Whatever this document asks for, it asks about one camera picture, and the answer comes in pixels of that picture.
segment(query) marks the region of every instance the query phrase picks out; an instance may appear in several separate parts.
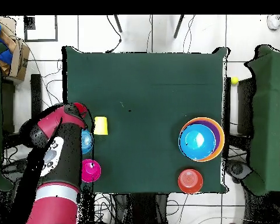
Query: red cup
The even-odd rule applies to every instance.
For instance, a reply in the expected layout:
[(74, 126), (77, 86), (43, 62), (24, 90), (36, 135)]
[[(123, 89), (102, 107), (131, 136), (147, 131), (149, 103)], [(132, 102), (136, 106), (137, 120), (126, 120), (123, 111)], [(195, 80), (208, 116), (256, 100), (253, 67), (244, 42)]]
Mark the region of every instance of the red cup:
[(184, 193), (193, 194), (199, 192), (203, 185), (202, 175), (194, 169), (185, 169), (178, 178), (178, 186)]

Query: chair leg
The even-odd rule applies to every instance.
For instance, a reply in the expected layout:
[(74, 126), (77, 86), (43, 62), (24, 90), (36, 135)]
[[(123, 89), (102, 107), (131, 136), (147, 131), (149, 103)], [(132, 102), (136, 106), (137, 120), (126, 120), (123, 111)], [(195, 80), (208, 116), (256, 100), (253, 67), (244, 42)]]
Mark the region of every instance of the chair leg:
[(184, 19), (184, 15), (180, 15), (180, 19), (178, 21), (178, 24), (177, 24), (177, 27), (176, 27), (176, 30), (175, 30), (175, 33), (174, 33), (174, 36), (173, 36), (175, 39), (176, 39), (176, 37), (177, 37), (177, 35), (179, 33), (180, 25), (181, 25), (183, 19)]
[(118, 27), (119, 32), (122, 33), (123, 31), (122, 31), (122, 29), (121, 29), (118, 16), (117, 16), (117, 15), (114, 15), (114, 18), (115, 18), (115, 21), (116, 21), (116, 24), (117, 24), (117, 27)]

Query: white floor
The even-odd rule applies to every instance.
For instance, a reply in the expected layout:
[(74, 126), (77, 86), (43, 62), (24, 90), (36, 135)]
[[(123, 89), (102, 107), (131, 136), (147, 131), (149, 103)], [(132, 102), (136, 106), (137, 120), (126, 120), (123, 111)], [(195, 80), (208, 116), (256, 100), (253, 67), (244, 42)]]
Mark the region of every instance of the white floor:
[[(114, 52), (146, 51), (147, 46), (147, 51), (150, 53), (187, 52), (190, 43), (190, 53), (211, 53), (217, 47), (229, 47), (231, 53), (227, 59), (227, 76), (236, 76), (242, 80), (251, 77), (244, 62), (253, 59), (254, 49), (257, 45), (270, 44), (280, 50), (280, 29), (269, 30), (266, 15), (197, 15), (191, 26), (191, 35), (189, 32), (184, 43), (188, 22), (192, 17), (193, 15), (185, 15), (179, 34), (174, 39), (173, 34), (179, 15), (154, 15), (153, 39), (150, 34), (147, 45), (148, 34), (151, 30), (149, 15), (119, 15), (123, 30), (120, 33), (122, 42)], [(62, 58), (62, 46), (73, 46), (83, 52), (104, 53), (118, 43), (119, 36), (110, 26), (106, 16), (57, 16), (57, 18), (57, 42), (27, 43), (31, 53), (25, 80), (16, 86), (15, 131), (18, 131), (20, 126), (31, 117), (30, 75), (39, 73), (39, 70), (42, 76), (57, 72), (62, 64), (61, 61), (58, 61)], [(114, 17), (109, 16), (109, 18), (115, 29), (118, 30)], [(24, 38), (23, 16), (14, 16), (14, 19), (17, 21), (16, 35)], [(27, 35), (28, 39), (54, 39), (53, 16), (36, 16), (36, 30), (28, 30)], [(61, 70), (44, 78), (46, 84), (55, 80), (50, 83), (48, 89), (60, 101), (62, 101), (61, 79)], [(51, 105), (44, 88), (43, 99), (48, 105)], [(232, 86), (231, 100), (230, 121), (237, 123), (236, 86)], [(230, 125), (230, 131), (236, 133), (236, 126)], [(23, 158), (27, 156), (29, 150), (20, 147), (20, 151), (15, 157)], [(225, 175), (225, 184), (229, 188), (229, 192), (226, 194), (189, 195), (187, 202), (185, 202), (186, 195), (182, 193), (170, 194), (167, 206), (169, 224), (241, 224), (245, 205), (243, 189), (241, 185), (233, 183), (228, 175)], [(104, 220), (108, 222), (110, 216), (107, 216), (107, 211), (105, 212)]]

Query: pink cup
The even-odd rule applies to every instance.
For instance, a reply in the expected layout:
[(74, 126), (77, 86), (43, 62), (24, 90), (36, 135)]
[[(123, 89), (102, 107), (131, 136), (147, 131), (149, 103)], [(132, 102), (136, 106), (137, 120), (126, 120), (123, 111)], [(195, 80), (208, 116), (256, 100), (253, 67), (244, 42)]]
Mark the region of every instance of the pink cup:
[(100, 165), (91, 159), (82, 161), (82, 180), (86, 183), (93, 182), (99, 179), (101, 173)]

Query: blue cup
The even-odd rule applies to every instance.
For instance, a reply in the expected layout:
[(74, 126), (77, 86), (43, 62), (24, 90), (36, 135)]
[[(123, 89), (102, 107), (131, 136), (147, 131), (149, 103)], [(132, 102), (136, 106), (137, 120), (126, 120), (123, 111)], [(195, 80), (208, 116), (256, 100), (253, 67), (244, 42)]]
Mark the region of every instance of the blue cup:
[(93, 137), (92, 134), (88, 130), (82, 130), (81, 133), (81, 147), (82, 154), (86, 154), (91, 151), (93, 147)]
[(187, 126), (178, 139), (181, 152), (192, 160), (208, 157), (216, 146), (216, 138), (210, 128), (202, 124)]

